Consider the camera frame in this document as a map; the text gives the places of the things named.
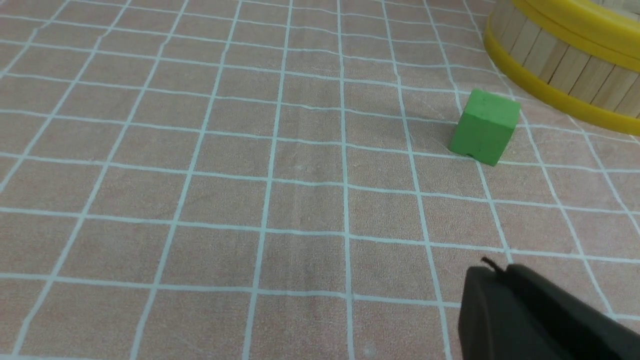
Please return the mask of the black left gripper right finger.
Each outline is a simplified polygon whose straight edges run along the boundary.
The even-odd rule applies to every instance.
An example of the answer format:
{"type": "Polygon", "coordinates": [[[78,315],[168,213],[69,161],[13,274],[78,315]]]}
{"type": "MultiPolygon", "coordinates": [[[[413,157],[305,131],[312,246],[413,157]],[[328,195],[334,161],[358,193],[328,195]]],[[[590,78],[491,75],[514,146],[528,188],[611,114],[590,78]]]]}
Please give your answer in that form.
{"type": "Polygon", "coordinates": [[[574,360],[637,360],[639,335],[522,264],[505,283],[574,360]]]}

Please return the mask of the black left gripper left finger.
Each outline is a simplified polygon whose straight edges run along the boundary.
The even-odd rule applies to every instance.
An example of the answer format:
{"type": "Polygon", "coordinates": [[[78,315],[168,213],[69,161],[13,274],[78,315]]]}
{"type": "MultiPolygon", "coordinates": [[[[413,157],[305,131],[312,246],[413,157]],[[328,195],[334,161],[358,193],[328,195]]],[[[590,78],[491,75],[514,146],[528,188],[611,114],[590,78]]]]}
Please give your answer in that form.
{"type": "Polygon", "coordinates": [[[549,360],[551,346],[526,301],[538,304],[548,278],[522,264],[490,258],[466,270],[458,317],[464,360],[549,360]]]}

